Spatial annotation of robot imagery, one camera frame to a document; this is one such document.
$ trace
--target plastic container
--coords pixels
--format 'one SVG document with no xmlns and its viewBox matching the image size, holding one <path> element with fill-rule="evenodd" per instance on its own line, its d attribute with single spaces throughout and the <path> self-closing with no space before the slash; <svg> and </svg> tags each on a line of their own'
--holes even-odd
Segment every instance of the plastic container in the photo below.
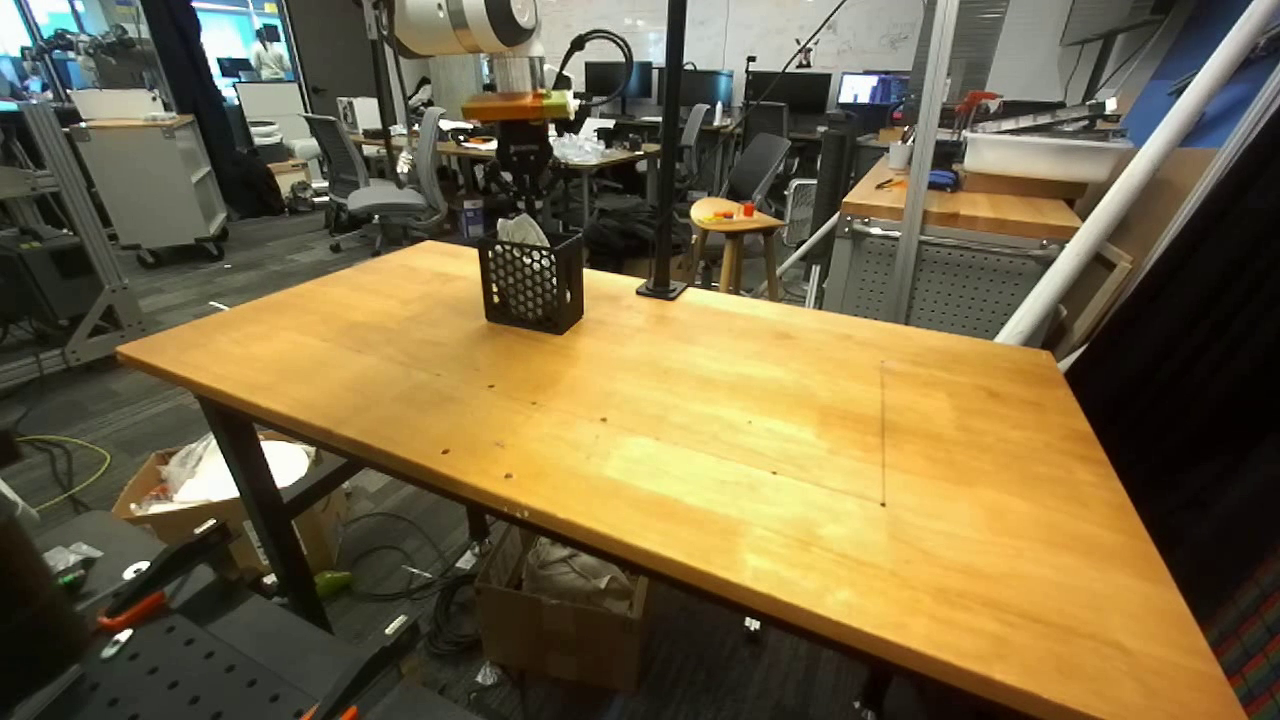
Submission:
<svg viewBox="0 0 1280 720">
<path fill-rule="evenodd" d="M 1129 139 L 1075 139 L 1075 135 L 964 135 L 964 170 L 987 178 L 1033 178 L 1065 184 L 1103 184 L 1114 182 L 1120 155 L 1133 153 Z"/>
<path fill-rule="evenodd" d="M 583 236 L 554 247 L 483 241 L 480 295 L 493 324 L 568 332 L 583 317 Z"/>
</svg>

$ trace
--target person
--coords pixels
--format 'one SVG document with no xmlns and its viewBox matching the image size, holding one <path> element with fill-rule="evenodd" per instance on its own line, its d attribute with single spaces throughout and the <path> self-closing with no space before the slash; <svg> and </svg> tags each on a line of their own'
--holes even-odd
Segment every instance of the person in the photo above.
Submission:
<svg viewBox="0 0 1280 720">
<path fill-rule="evenodd" d="M 280 54 L 280 27 L 264 25 L 252 35 L 256 35 L 256 49 L 252 49 L 256 81 L 292 81 L 287 58 Z"/>
</svg>

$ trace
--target black metal table leg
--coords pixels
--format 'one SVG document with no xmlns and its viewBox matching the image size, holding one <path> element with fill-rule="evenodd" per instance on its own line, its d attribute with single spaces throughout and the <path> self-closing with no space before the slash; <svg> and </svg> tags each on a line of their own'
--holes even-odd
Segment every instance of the black metal table leg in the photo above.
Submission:
<svg viewBox="0 0 1280 720">
<path fill-rule="evenodd" d="M 313 583 L 313 563 L 292 533 L 292 509 L 285 504 L 271 480 L 271 469 L 256 442 L 252 421 L 204 396 L 202 396 L 202 407 L 232 469 L 232 480 L 245 499 L 245 516 L 252 522 L 256 540 L 264 543 L 264 558 L 280 581 L 280 594 L 287 596 L 287 607 L 313 621 L 316 628 L 328 628 L 326 606 Z"/>
</svg>

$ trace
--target monitor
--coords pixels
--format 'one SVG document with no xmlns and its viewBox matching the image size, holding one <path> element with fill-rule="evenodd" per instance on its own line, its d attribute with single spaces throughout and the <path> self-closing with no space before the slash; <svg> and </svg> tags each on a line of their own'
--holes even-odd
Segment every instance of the monitor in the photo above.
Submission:
<svg viewBox="0 0 1280 720">
<path fill-rule="evenodd" d="M 583 63 L 583 94 L 590 97 L 616 97 L 620 83 L 623 83 L 623 63 L 602 63 L 602 60 Z M 652 97 L 652 63 L 647 60 L 636 60 L 633 81 L 630 81 L 630 99 L 639 99 L 639 97 Z"/>
<path fill-rule="evenodd" d="M 658 99 L 669 97 L 669 70 L 658 72 Z M 719 114 L 734 114 L 734 72 L 727 70 L 690 70 L 682 75 L 682 109 L 693 104 L 719 104 Z"/>
<path fill-rule="evenodd" d="M 832 72 L 753 72 L 747 99 L 780 99 L 793 118 L 823 118 Z"/>
<path fill-rule="evenodd" d="M 836 83 L 836 109 L 904 109 L 911 99 L 911 75 L 904 72 L 843 72 Z"/>
<path fill-rule="evenodd" d="M 220 60 L 218 60 L 218 72 L 220 72 L 225 81 L 256 75 L 252 63 L 247 63 L 247 58 L 220 58 Z"/>
</svg>

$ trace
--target wooden table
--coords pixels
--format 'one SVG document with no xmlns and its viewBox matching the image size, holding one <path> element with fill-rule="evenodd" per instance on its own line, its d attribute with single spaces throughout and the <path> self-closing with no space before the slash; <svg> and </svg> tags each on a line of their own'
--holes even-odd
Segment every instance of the wooden table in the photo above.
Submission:
<svg viewBox="0 0 1280 720">
<path fill-rule="evenodd" d="M 296 607 L 252 421 L 1033 715 L 1240 715 L 1053 358 L 606 272 L 543 335 L 475 275 L 416 244 L 119 347 L 202 396 Z"/>
<path fill-rule="evenodd" d="M 889 173 L 889 161 L 882 161 L 842 210 L 858 220 L 904 220 L 909 178 Z M 1005 184 L 1005 191 L 929 191 L 924 228 L 961 228 L 1010 241 L 1073 241 L 1080 217 L 1057 195 L 1016 191 Z"/>
</svg>

